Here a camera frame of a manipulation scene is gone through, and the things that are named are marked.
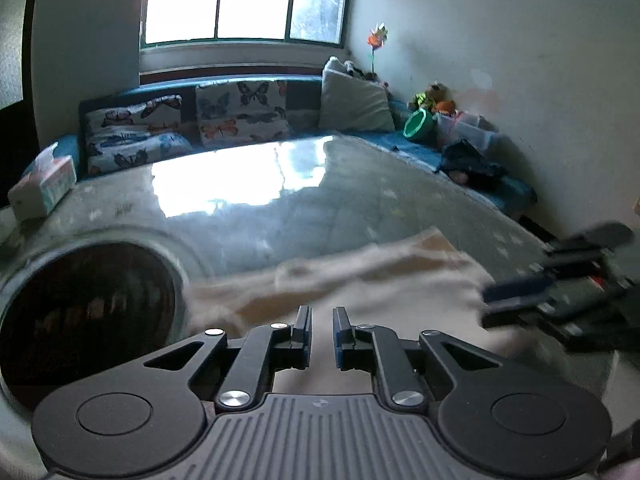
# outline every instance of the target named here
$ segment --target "white pillow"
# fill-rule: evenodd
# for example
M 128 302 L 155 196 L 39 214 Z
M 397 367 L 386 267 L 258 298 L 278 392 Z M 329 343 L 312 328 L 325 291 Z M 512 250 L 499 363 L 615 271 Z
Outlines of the white pillow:
M 326 62 L 326 65 L 324 66 L 325 70 L 335 70 L 336 72 L 342 72 L 343 74 L 347 73 L 347 67 L 345 67 L 340 60 L 335 57 L 335 56 L 331 56 L 329 58 L 329 61 Z
M 322 71 L 318 127 L 364 132 L 396 129 L 384 88 L 330 68 Z

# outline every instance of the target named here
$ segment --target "white wall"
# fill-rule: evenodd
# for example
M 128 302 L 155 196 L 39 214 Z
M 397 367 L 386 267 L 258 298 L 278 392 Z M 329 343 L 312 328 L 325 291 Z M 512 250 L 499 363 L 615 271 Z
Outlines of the white wall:
M 142 0 L 36 0 L 33 105 L 41 146 L 78 130 L 78 103 L 140 82 Z
M 535 187 L 555 234 L 638 224 L 640 0 L 351 0 L 348 48 L 384 21 L 376 72 L 402 99 L 437 79 L 513 140 L 503 156 Z
M 344 58 L 339 48 L 324 45 L 268 43 L 185 43 L 156 46 L 140 51 L 140 72 L 211 66 L 281 66 L 322 68 L 330 56 Z

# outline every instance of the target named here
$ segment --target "stuffed toy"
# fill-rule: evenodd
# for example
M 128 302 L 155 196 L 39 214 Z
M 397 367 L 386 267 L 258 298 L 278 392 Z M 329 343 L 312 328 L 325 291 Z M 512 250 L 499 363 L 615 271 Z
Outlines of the stuffed toy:
M 344 62 L 344 67 L 347 69 L 347 74 L 351 77 L 357 77 L 358 79 L 366 79 L 366 76 L 362 70 L 360 70 L 353 61 L 348 59 Z
M 424 92 L 416 94 L 412 101 L 407 103 L 407 106 L 412 112 L 418 108 L 424 108 L 432 114 L 452 114 L 456 110 L 456 104 L 453 101 L 444 100 L 446 93 L 447 88 L 436 81 L 430 84 Z
M 435 111 L 437 114 L 453 115 L 456 113 L 456 104 L 453 101 L 440 101 L 436 103 Z

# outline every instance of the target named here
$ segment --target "windowsill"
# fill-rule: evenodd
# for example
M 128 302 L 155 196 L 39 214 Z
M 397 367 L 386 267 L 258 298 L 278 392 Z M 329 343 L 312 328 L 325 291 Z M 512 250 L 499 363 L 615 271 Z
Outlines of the windowsill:
M 322 68 L 330 56 L 347 52 L 331 45 L 276 41 L 178 43 L 140 50 L 140 73 L 225 66 Z

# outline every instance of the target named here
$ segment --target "orange flower toy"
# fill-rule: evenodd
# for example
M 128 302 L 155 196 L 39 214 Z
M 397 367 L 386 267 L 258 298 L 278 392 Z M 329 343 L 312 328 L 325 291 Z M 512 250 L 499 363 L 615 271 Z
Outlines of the orange flower toy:
M 374 78 L 376 76 L 376 71 L 373 67 L 375 52 L 385 44 L 387 35 L 388 30 L 386 30 L 385 24 L 380 23 L 379 25 L 376 25 L 376 28 L 372 30 L 367 37 L 367 44 L 371 46 L 371 74 Z

